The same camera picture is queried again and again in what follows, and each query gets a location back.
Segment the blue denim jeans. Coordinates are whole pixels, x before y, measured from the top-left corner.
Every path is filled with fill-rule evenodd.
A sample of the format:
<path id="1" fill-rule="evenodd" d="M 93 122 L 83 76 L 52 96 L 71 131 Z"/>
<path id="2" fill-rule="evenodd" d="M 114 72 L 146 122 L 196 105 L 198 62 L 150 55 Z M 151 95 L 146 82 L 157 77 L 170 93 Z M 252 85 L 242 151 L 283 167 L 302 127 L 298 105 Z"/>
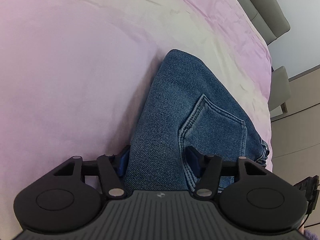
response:
<path id="1" fill-rule="evenodd" d="M 253 123 L 209 68 L 180 50 L 165 56 L 151 85 L 130 148 L 128 191 L 194 191 L 198 178 L 187 147 L 224 161 L 269 154 Z"/>

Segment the grey upholstered chair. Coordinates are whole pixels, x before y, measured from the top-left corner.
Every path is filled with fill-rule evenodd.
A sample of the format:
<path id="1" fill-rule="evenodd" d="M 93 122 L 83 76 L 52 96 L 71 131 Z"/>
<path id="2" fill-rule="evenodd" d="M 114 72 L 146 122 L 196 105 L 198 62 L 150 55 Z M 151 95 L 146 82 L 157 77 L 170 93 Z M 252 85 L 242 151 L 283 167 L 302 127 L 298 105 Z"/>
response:
<path id="1" fill-rule="evenodd" d="M 271 74 L 270 97 L 268 109 L 272 111 L 284 104 L 291 96 L 291 89 L 286 68 L 281 66 Z"/>

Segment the pink and cream bed quilt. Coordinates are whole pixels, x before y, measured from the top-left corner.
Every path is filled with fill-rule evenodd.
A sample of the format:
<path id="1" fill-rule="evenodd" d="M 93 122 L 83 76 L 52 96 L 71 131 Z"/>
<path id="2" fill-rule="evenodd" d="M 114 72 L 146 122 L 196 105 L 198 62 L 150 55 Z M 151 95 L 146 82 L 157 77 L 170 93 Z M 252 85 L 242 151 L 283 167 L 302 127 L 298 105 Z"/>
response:
<path id="1" fill-rule="evenodd" d="M 1 239 L 16 195 L 73 155 L 115 154 L 153 76 L 201 59 L 271 141 L 271 56 L 237 0 L 1 0 Z"/>

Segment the grey upholstered headboard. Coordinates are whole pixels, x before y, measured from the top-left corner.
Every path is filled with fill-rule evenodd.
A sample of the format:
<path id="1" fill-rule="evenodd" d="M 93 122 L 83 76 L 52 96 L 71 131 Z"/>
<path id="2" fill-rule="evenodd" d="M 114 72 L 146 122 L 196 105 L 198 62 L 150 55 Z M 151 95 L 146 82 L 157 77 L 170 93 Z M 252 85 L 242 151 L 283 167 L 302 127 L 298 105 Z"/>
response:
<path id="1" fill-rule="evenodd" d="M 266 44 L 290 30 L 277 0 L 237 0 Z"/>

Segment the beige wardrobe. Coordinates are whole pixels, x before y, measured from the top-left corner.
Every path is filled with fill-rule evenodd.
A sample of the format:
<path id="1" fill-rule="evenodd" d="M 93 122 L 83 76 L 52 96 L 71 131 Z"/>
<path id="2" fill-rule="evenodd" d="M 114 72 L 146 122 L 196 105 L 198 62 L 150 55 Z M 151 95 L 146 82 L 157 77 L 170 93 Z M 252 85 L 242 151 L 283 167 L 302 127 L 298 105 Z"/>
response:
<path id="1" fill-rule="evenodd" d="M 287 112 L 271 122 L 273 172 L 290 184 L 319 175 L 319 66 L 289 82 Z"/>

